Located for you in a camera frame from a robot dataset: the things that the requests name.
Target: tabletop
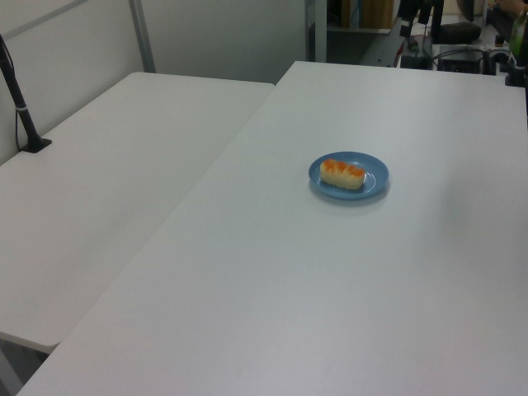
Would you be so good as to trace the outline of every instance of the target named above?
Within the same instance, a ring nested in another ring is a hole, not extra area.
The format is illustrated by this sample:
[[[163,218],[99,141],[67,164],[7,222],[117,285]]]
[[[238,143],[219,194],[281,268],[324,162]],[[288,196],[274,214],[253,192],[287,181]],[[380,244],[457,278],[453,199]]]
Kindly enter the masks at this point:
[[[0,167],[0,338],[50,352],[273,86],[134,73]]]
[[[499,78],[296,63],[21,395],[526,394],[527,177]]]

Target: orange topping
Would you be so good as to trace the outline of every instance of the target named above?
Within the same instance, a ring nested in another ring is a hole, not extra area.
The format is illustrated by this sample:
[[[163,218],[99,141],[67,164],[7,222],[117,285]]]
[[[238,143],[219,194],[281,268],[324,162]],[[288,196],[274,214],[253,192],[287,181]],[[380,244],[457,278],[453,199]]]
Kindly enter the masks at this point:
[[[356,177],[363,177],[365,175],[365,169],[355,167],[354,165],[348,165],[348,167],[346,167],[346,171]]]
[[[328,173],[348,173],[355,177],[363,177],[365,175],[365,169],[349,165],[343,161],[336,161],[333,158],[329,158],[323,161],[323,167]]]
[[[337,161],[335,169],[336,169],[339,173],[343,173],[343,171],[344,171],[345,169],[347,169],[347,164],[344,163],[343,161]]]

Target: microphone stand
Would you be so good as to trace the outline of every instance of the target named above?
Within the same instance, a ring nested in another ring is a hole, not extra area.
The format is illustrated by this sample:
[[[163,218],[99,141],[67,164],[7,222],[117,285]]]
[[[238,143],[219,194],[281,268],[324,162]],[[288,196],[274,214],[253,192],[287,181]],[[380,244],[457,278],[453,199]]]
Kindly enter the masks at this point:
[[[2,69],[3,77],[6,80],[9,92],[15,102],[16,112],[20,116],[24,129],[27,133],[27,146],[21,148],[21,151],[28,153],[38,153],[46,146],[51,144],[51,140],[42,139],[37,133],[33,120],[31,119],[30,112],[27,110],[26,102],[22,96],[20,87],[18,86],[17,78],[15,77],[15,71],[10,62],[9,54],[7,52],[6,43],[4,42],[2,35],[0,35],[0,68]]]

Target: wall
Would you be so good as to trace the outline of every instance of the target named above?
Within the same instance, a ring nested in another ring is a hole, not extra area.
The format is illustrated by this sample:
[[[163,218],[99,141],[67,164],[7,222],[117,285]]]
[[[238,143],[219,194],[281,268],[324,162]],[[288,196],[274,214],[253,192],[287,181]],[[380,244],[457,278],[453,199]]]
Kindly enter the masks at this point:
[[[475,15],[481,15],[484,5],[484,0],[474,0],[475,7],[474,7],[474,13]],[[445,0],[444,2],[444,15],[450,15],[450,14],[460,14],[459,6],[456,4],[456,0]]]
[[[83,2],[6,44],[39,134],[129,73],[143,70],[126,0]],[[15,108],[0,78],[0,164],[17,152],[14,129]],[[19,132],[23,138],[20,123]]]
[[[306,59],[305,0],[144,0],[158,73],[277,83]]]

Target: blue plate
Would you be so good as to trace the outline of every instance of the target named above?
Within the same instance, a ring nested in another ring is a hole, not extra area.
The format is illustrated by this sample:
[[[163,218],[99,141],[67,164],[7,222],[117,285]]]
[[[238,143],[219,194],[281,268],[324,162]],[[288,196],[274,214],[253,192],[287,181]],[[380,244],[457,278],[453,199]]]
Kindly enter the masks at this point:
[[[319,175],[321,162],[329,158],[365,169],[363,186],[359,190],[347,190],[346,188],[332,186],[321,181]],[[389,169],[378,158],[369,154],[341,151],[340,153],[323,155],[321,158],[316,159],[308,170],[308,176],[315,189],[326,196],[340,200],[363,200],[378,194],[384,189],[389,179]]]

